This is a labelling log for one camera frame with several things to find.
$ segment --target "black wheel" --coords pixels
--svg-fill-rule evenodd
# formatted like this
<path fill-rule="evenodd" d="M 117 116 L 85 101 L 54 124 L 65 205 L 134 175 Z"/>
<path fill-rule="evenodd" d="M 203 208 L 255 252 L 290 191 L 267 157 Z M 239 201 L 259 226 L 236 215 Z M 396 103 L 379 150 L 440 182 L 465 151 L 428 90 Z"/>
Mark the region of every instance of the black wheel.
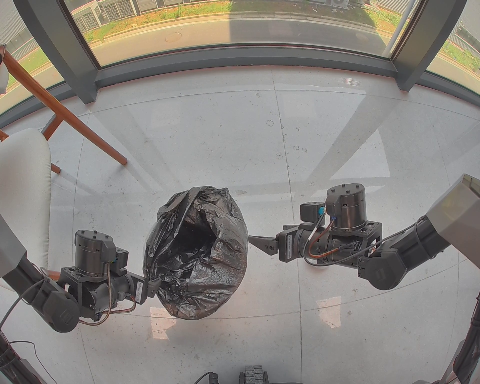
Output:
<path fill-rule="evenodd" d="M 267 372 L 261 365 L 245 367 L 245 372 L 240 373 L 240 384 L 268 384 Z"/>

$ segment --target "white label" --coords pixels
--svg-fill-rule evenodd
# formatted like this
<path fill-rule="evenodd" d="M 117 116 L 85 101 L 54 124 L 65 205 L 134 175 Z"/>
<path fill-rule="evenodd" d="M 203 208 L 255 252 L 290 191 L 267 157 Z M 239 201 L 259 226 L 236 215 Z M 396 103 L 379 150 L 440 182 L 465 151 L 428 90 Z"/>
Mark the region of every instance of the white label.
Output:
<path fill-rule="evenodd" d="M 287 260 L 292 258 L 292 235 L 287 236 Z"/>
<path fill-rule="evenodd" d="M 137 283 L 137 294 L 135 295 L 135 301 L 140 304 L 140 300 L 142 299 L 142 289 L 144 287 L 144 284 L 139 281 Z"/>

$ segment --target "white tile floor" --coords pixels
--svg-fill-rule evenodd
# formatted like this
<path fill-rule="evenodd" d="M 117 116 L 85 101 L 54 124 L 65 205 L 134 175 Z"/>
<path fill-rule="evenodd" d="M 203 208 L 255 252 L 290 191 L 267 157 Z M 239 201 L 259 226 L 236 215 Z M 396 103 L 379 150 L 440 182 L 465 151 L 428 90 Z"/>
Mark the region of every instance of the white tile floor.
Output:
<path fill-rule="evenodd" d="M 123 167 L 62 124 L 50 143 L 50 269 L 73 263 L 73 233 L 93 228 L 142 273 L 158 208 L 195 185 L 228 187 L 250 234 L 299 222 L 299 204 L 361 182 L 384 235 L 421 216 L 463 173 L 480 177 L 480 109 L 393 79 L 311 68 L 242 67 L 162 75 L 65 102 L 128 158 Z M 7 127 L 40 128 L 42 110 Z M 249 248 L 244 281 L 209 318 L 172 319 L 149 299 L 103 326 L 55 334 L 22 303 L 10 339 L 37 343 L 59 383 L 237 383 L 262 364 L 271 382 L 409 384 L 436 380 L 468 328 L 480 271 L 455 249 L 377 291 L 351 269 L 281 264 Z M 0 291 L 6 308 L 15 295 Z M 18 350 L 43 372 L 28 345 Z"/>

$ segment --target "road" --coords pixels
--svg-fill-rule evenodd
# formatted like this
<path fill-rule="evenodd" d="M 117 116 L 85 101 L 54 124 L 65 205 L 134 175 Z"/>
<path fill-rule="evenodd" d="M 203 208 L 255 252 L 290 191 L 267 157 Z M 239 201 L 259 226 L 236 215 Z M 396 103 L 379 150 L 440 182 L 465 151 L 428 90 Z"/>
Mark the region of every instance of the road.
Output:
<path fill-rule="evenodd" d="M 172 24 L 160 29 L 132 31 L 121 38 L 93 47 L 93 52 L 100 64 L 108 65 L 165 50 L 224 43 L 312 44 L 381 55 L 388 42 L 387 36 L 357 26 L 347 27 L 298 19 L 225 19 L 224 16 L 208 16 Z M 429 69 L 480 94 L 480 81 L 477 77 L 442 58 L 435 58 Z M 43 86 L 62 80 L 53 67 L 37 74 L 35 78 Z M 0 98 L 0 113 L 28 96 L 29 92 L 21 86 L 9 91 Z"/>

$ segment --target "black trash bag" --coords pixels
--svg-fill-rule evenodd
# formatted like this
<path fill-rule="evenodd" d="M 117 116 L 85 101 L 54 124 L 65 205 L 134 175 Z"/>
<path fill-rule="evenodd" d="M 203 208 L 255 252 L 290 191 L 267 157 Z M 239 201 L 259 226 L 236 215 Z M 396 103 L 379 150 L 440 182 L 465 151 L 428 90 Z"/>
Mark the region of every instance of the black trash bag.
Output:
<path fill-rule="evenodd" d="M 158 210 L 146 241 L 144 275 L 162 283 L 167 311 L 198 320 L 220 308 L 247 269 L 247 226 L 227 188 L 195 187 Z"/>

